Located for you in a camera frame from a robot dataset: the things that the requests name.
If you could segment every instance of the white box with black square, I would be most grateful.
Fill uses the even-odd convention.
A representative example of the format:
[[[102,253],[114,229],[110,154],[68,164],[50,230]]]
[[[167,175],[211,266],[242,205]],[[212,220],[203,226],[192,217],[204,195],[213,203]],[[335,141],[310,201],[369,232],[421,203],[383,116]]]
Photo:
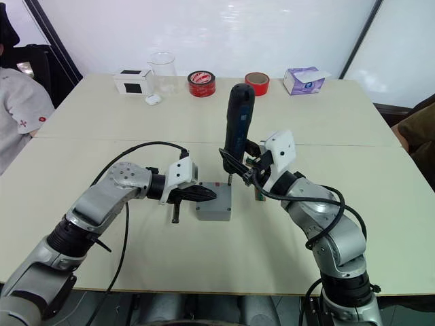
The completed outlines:
[[[152,72],[146,70],[122,70],[114,75],[120,94],[149,95],[153,92]]]

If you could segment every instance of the brown jacket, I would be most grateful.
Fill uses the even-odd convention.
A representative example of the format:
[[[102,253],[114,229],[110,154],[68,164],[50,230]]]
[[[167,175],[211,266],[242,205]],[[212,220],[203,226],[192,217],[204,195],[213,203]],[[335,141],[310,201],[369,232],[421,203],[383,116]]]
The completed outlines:
[[[410,155],[435,189],[435,103],[410,115],[398,125],[410,146]]]

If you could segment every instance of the clear glass beaker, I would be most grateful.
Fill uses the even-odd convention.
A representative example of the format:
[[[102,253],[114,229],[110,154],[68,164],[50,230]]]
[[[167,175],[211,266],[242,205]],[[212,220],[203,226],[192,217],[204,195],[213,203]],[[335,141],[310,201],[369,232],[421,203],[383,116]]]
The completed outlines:
[[[154,88],[163,95],[174,94],[178,91],[174,61],[175,56],[172,53],[156,52],[150,56],[150,61],[147,62],[154,74]]]

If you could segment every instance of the black cable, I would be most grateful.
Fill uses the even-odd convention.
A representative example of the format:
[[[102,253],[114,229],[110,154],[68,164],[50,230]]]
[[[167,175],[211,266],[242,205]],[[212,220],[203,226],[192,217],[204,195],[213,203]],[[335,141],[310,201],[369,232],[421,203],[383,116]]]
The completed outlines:
[[[172,144],[172,143],[168,143],[166,141],[150,141],[148,143],[142,143],[142,144],[138,144],[136,146],[133,146],[129,149],[127,149],[126,151],[123,151],[121,154],[119,154],[118,156],[116,156],[112,161],[110,161],[104,168],[103,170],[101,170],[101,172],[97,175],[97,177],[95,178],[95,180],[91,183],[90,187],[92,187],[93,185],[95,185],[100,179],[101,177],[105,174],[105,172],[110,168],[110,166],[112,166],[113,164],[115,164],[120,158],[124,157],[125,155],[131,153],[132,151],[135,151],[136,149],[139,149],[141,147],[145,147],[145,146],[150,146],[150,145],[166,145],[166,146],[171,146],[174,148],[178,148],[181,150],[181,154],[187,154],[186,156],[188,156],[188,150],[182,146],[176,145],[176,144]],[[124,257],[125,257],[125,251],[127,248],[127,240],[128,240],[128,222],[130,219],[130,209],[128,207],[128,203],[125,203],[125,209],[126,209],[126,221],[125,221],[125,233],[124,233],[124,244],[122,245],[122,253],[121,253],[121,258],[120,261],[118,263],[118,268],[116,270],[115,276],[112,278],[109,287],[106,289],[106,291],[104,292],[103,297],[101,298],[100,302],[98,303],[98,306],[95,308],[94,312],[92,313],[92,316],[89,318],[88,322],[86,323],[86,326],[90,326],[90,324],[94,321],[95,317],[98,315],[101,307],[104,304],[104,301],[106,300],[107,296],[109,295],[111,288],[114,286],[116,279],[118,278],[120,272],[121,272],[121,268],[122,268],[122,264],[124,263]]]
[[[337,223],[340,221],[341,217],[343,217],[343,213],[345,212],[346,204],[345,204],[345,198],[343,197],[343,195],[337,189],[335,189],[333,187],[328,187],[327,185],[323,185],[322,187],[328,189],[330,192],[336,193],[336,195],[340,199],[340,201],[339,201],[340,202],[340,209],[338,210],[337,214],[335,215],[335,218],[332,220],[332,222],[326,228],[324,228],[318,235],[312,237],[311,239],[309,239],[305,243],[305,248],[310,249],[310,250],[313,248],[313,244],[315,242],[322,239],[329,232],[331,232],[331,230],[333,228],[335,228]]]
[[[285,201],[291,201],[291,202],[325,202],[327,204],[333,204],[333,205],[337,205],[340,207],[342,206],[342,202],[337,202],[337,201],[332,200],[332,199],[316,198],[316,197],[281,196],[281,195],[276,195],[276,194],[272,194],[270,192],[267,192],[266,190],[264,190],[262,188],[262,186],[258,182],[258,179],[257,179],[258,170],[255,169],[255,171],[256,172],[252,175],[252,183],[255,186],[255,188],[257,188],[258,191],[261,192],[266,197],[269,197],[269,198],[272,198],[275,200],[285,200]],[[343,195],[341,195],[341,193],[337,189],[334,189],[334,188],[328,187],[328,186],[323,186],[323,187],[327,187],[328,190],[335,192],[339,198],[340,198],[340,196],[343,197]],[[355,218],[358,220],[358,222],[361,225],[361,231],[362,231],[365,239],[367,239],[367,228],[366,228],[366,224],[364,223],[364,220],[362,219],[361,215],[358,214],[358,212],[355,211],[355,209],[351,208],[350,206],[347,206],[346,204],[344,206],[345,206],[346,210],[348,210],[353,215],[355,215]],[[331,224],[334,224],[334,226],[335,226],[340,221],[340,218],[341,218],[341,216],[339,214],[337,214],[337,216],[335,217],[335,219],[332,221]]]
[[[299,321],[298,326],[303,326],[304,324],[304,312],[305,312],[305,306],[306,303],[310,300],[311,293],[314,291],[316,286],[318,286],[321,283],[321,278],[319,278],[317,281],[315,281],[308,289],[307,293],[305,294],[304,298],[302,299],[302,305],[299,310]]]
[[[111,288],[114,286],[116,279],[118,278],[118,275],[121,272],[122,263],[124,262],[125,257],[125,251],[127,248],[127,240],[128,240],[128,221],[130,219],[130,209],[128,208],[128,203],[125,203],[125,233],[124,233],[124,244],[122,245],[122,252],[121,252],[121,258],[120,262],[118,264],[118,269],[116,270],[115,276],[112,278],[109,287],[104,292],[103,297],[100,299],[100,302],[98,303],[98,306],[95,308],[94,312],[92,313],[92,316],[89,318],[88,322],[86,323],[86,326],[90,326],[92,322],[94,321],[95,317],[98,315],[101,307],[104,304],[104,301],[106,300],[107,296],[109,295],[109,292],[111,291]]]
[[[129,149],[127,149],[126,151],[123,151],[120,155],[116,156],[112,161],[110,161],[103,170],[101,170],[101,172],[97,175],[97,177],[95,178],[95,180],[91,183],[92,185],[95,185],[99,179],[101,179],[101,177],[105,174],[105,172],[110,168],[110,166],[114,165],[116,163],[116,161],[118,161],[120,158],[124,157],[125,155],[131,153],[132,151],[135,151],[136,149],[139,149],[141,147],[145,147],[145,146],[150,146],[150,145],[166,145],[166,146],[171,146],[171,147],[175,147],[181,150],[181,152],[187,152],[188,150],[182,146],[176,145],[176,144],[172,144],[172,143],[168,143],[166,141],[150,141],[148,143],[142,143],[142,144],[138,144],[136,146],[133,146]]]
[[[320,296],[319,296],[319,312],[320,312],[320,314],[324,313],[324,297],[322,295],[323,291],[324,291],[324,287],[321,287]]]

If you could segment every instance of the tape roll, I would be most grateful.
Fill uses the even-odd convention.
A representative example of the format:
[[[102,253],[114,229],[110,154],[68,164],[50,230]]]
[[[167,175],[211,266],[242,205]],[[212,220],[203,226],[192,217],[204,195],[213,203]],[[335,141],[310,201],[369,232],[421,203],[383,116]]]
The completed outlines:
[[[206,97],[216,91],[215,75],[209,71],[194,71],[188,76],[189,91],[193,96]]]
[[[245,76],[245,83],[254,88],[256,96],[262,96],[267,93],[269,81],[270,79],[265,73],[248,73]]]

